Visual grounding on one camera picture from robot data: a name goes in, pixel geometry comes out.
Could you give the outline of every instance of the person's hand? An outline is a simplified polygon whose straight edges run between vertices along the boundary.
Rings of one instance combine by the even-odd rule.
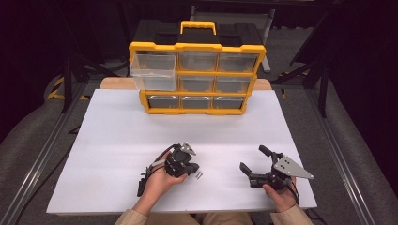
[[[167,159],[171,152],[164,154],[161,159]],[[158,199],[164,195],[173,185],[180,184],[188,177],[187,174],[175,178],[169,175],[163,168],[164,162],[152,169],[153,173],[146,181],[145,190],[138,202],[132,207],[133,210],[145,216],[149,215],[150,210]]]
[[[171,152],[164,154],[161,159],[167,159]],[[188,177],[185,173],[178,178],[169,175],[164,170],[164,162],[152,169],[153,173],[146,182],[144,195],[150,194],[158,199],[165,194],[173,185],[180,184]]]
[[[292,182],[296,184],[296,177],[292,176]],[[276,191],[270,185],[263,185],[263,189],[275,202],[276,212],[278,213],[282,213],[296,204],[295,196],[287,188]]]

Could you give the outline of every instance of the wire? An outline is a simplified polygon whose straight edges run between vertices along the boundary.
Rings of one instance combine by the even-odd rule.
[[[316,217],[311,216],[311,215],[310,215],[310,212],[313,212],[313,213],[316,215]],[[323,224],[328,225],[328,223],[327,223],[323,218],[321,218],[321,216],[319,216],[319,214],[317,214],[317,213],[315,212],[315,210],[313,210],[313,209],[306,209],[306,210],[305,210],[305,214],[307,214],[308,218],[310,218],[310,219],[319,220],[319,221],[321,221]]]
[[[296,204],[299,205],[299,192],[295,186],[295,183],[292,182],[292,184],[295,187],[296,192],[290,186],[288,186],[287,188],[290,190],[290,192],[292,192],[293,196],[295,196]]]
[[[176,148],[176,147],[179,147],[179,144],[172,144],[170,147],[168,147],[166,150],[164,150],[164,151],[155,159],[154,162],[159,161],[159,160],[164,156],[164,154],[166,154],[168,151],[170,151],[170,149]]]
[[[156,168],[155,171],[153,171],[153,172],[151,172],[151,173],[149,174],[149,176],[147,177],[147,179],[149,179],[149,177],[150,177],[153,173],[155,173],[158,169],[161,169],[161,168],[164,168],[164,167],[170,166],[170,165],[171,165],[171,164],[169,164],[169,165],[164,165],[164,166],[161,166],[161,167],[159,167],[159,168]]]
[[[81,126],[82,126],[82,125],[79,125],[78,127],[73,128],[72,130],[70,130],[70,131],[68,132],[68,134],[78,134],[78,133],[79,133],[79,129],[80,129]]]
[[[18,215],[15,224],[18,224],[21,220],[21,217],[23,216],[24,211],[26,210],[27,206],[29,205],[29,203],[32,202],[32,200],[36,197],[36,195],[38,194],[38,192],[41,190],[41,188],[44,186],[44,184],[46,184],[46,182],[50,179],[50,177],[53,175],[53,173],[56,171],[56,169],[58,169],[58,167],[61,165],[61,163],[65,160],[65,158],[67,158],[67,156],[70,153],[70,150],[72,149],[73,144],[70,146],[70,148],[67,150],[67,152],[65,153],[65,155],[61,158],[61,160],[59,160],[59,162],[56,164],[56,166],[50,171],[50,173],[46,176],[46,178],[44,178],[43,182],[41,182],[41,184],[38,186],[38,188],[35,190],[35,192],[33,192],[33,194],[29,197],[28,201],[26,202],[26,204],[23,206],[23,209],[21,210],[20,214]]]

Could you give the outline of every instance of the forearm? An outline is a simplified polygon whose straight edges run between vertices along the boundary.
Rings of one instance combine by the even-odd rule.
[[[122,214],[115,225],[145,225],[147,219],[147,216],[131,209]]]
[[[292,208],[282,213],[271,213],[271,219],[275,225],[278,224],[298,224],[298,225],[309,225],[313,224],[307,215],[302,211],[298,205],[294,205]]]
[[[132,210],[148,217],[150,210],[155,206],[158,199],[159,197],[144,194],[132,207]]]

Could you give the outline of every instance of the sleeve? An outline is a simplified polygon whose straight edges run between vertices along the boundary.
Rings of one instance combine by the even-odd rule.
[[[147,220],[148,217],[131,209],[124,212],[115,225],[145,225]]]
[[[271,219],[275,225],[310,225],[313,224],[302,209],[295,205],[282,213],[271,213]]]

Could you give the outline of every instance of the white paper sheet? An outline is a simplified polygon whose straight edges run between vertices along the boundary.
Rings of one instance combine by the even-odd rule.
[[[269,172],[271,159],[258,150],[263,144],[302,165],[274,91],[253,91],[243,115],[214,116],[147,114],[136,90],[96,90],[47,213],[124,212],[138,200],[145,167],[184,142],[203,176],[193,173],[173,187],[153,212],[271,210],[271,198],[250,188],[239,163]],[[316,207],[309,181],[298,178],[297,186],[300,206]]]

